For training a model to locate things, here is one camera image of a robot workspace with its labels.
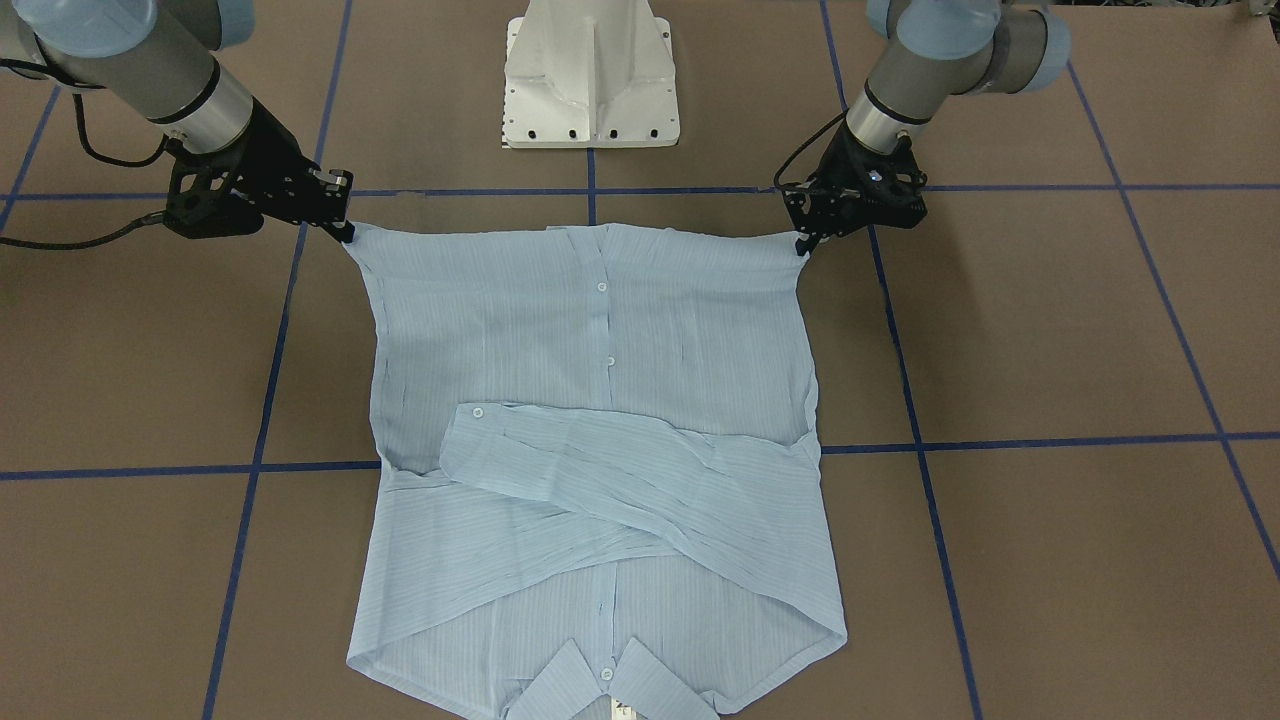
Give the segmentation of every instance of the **tag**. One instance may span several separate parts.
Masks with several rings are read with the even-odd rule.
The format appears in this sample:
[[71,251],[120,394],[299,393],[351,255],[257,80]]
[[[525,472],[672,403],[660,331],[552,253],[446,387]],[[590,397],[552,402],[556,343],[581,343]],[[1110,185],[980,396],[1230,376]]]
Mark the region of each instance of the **tag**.
[[644,720],[630,705],[622,705],[620,701],[609,698],[609,706],[613,707],[613,715],[609,720]]

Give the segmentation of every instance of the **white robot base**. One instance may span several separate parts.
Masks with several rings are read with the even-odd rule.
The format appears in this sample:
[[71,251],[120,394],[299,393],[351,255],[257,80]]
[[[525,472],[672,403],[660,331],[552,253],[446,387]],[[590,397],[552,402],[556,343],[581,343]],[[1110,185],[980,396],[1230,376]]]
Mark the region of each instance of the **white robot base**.
[[648,0],[531,0],[507,26],[504,147],[680,140],[671,23]]

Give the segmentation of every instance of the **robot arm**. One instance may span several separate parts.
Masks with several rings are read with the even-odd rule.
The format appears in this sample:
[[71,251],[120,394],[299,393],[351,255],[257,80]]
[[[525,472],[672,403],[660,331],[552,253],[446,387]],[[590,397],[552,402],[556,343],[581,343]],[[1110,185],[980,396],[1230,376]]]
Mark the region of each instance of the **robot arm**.
[[109,88],[172,138],[174,232],[248,234],[269,215],[349,242],[352,174],[321,170],[210,54],[246,40],[252,18],[251,0],[0,0],[0,59]]
[[805,233],[796,242],[800,255],[873,223],[915,227],[927,211],[928,178],[911,142],[947,96],[1038,90],[1059,76],[1070,53],[1066,24],[1044,8],[870,0],[867,15],[888,46],[852,106],[832,122],[838,129],[818,169],[804,183],[776,178],[792,223]]

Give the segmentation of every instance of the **striped shirt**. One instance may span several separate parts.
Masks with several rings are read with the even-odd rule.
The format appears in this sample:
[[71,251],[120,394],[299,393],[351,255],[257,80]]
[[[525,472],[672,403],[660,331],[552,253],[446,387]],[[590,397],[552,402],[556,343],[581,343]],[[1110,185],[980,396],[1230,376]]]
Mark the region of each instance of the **striped shirt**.
[[714,720],[840,648],[794,241],[357,225],[383,462],[347,662],[471,720]]

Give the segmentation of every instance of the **black cable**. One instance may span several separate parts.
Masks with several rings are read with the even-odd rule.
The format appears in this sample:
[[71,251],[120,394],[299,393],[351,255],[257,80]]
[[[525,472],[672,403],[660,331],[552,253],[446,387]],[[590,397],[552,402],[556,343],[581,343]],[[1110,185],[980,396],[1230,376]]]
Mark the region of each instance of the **black cable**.
[[[72,76],[60,70],[59,68],[54,68],[50,65],[41,65],[37,63],[28,63],[26,60],[0,59],[0,68],[13,68],[19,70],[28,70],[32,73],[40,73],[77,90],[102,88],[101,85],[88,85],[79,82]],[[72,95],[72,102],[76,105],[76,133],[79,136],[81,147],[90,158],[100,163],[106,163],[108,165],[116,165],[119,168],[146,168],[147,165],[159,160],[161,155],[164,155],[165,147],[168,147],[169,143],[169,138],[164,136],[161,136],[160,145],[155,149],[155,152],[152,152],[143,160],[120,160],[119,158],[111,158],[110,155],[104,155],[99,152],[97,150],[93,149],[93,145],[88,141],[88,129],[86,128],[87,123],[84,120],[84,99],[81,97],[79,94],[76,94]]]
[[108,165],[115,165],[118,168],[146,168],[151,163],[159,160],[160,156],[164,155],[165,147],[169,146],[169,136],[161,135],[160,145],[156,146],[155,152],[147,155],[142,160],[120,160],[119,158],[102,155],[97,150],[93,150],[93,146],[88,141],[88,129],[86,128],[86,122],[84,122],[84,97],[82,97],[78,94],[73,95],[72,102],[76,105],[76,133],[81,138],[81,147],[84,150],[86,154],[88,154],[90,158],[100,163],[106,163]]
[[147,213],[141,218],[134,218],[129,220],[123,228],[104,234],[102,237],[95,237],[93,240],[86,240],[83,242],[28,242],[26,240],[14,240],[12,237],[0,237],[0,245],[9,247],[20,247],[23,250],[88,250],[90,247],[99,247],[111,242],[113,240],[120,240],[122,237],[129,234],[131,232],[145,228],[147,225],[157,225],[164,222],[164,210],[155,213]]
[[835,192],[832,190],[813,190],[813,188],[809,188],[809,187],[800,187],[800,183],[797,183],[797,182],[788,182],[788,183],[783,184],[783,182],[782,182],[782,173],[787,172],[787,168],[791,167],[791,163],[794,163],[795,159],[799,158],[801,152],[804,152],[805,150],[808,150],[809,146],[813,145],[814,142],[818,142],[819,137],[827,135],[827,131],[829,131],[831,128],[836,127],[836,124],[840,123],[840,120],[842,120],[842,119],[845,119],[845,113],[844,111],[841,111],[838,115],[836,115],[835,118],[832,118],[827,124],[822,126],[822,129],[819,129],[818,132],[813,133],[813,137],[810,137],[809,140],[806,140],[803,143],[800,143],[800,147],[796,147],[796,151],[792,152],[791,156],[787,158],[785,163],[782,163],[781,168],[778,168],[778,172],[773,173],[773,188],[774,190],[780,190],[780,191],[783,191],[783,192],[799,192],[801,195],[840,195],[838,192]]
[[0,58],[0,68],[12,68],[15,70],[27,70],[28,73],[40,73],[45,77],[51,77],[58,82],[74,87],[78,90],[102,90],[101,85],[90,85],[86,82],[79,82],[72,76],[64,73],[63,70],[50,67],[41,65],[38,63],[28,63],[26,60],[10,60],[9,58]]

